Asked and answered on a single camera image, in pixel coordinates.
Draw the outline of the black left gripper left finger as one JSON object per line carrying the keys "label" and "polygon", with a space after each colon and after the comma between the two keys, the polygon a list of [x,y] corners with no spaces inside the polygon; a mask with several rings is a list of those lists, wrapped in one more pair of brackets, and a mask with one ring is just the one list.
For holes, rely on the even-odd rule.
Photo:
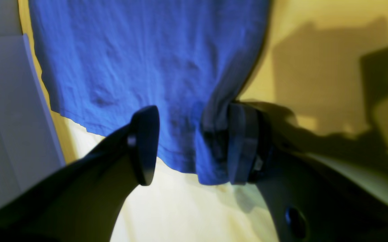
{"label": "black left gripper left finger", "polygon": [[138,110],[85,157],[0,208],[0,242],[109,242],[126,198],[153,180],[160,117]]}

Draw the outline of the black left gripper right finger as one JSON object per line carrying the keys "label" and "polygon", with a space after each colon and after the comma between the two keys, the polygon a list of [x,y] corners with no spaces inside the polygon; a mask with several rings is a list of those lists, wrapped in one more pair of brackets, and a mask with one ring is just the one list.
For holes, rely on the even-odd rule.
{"label": "black left gripper right finger", "polygon": [[228,176],[253,184],[280,242],[388,242],[388,205],[291,147],[268,115],[228,106]]}

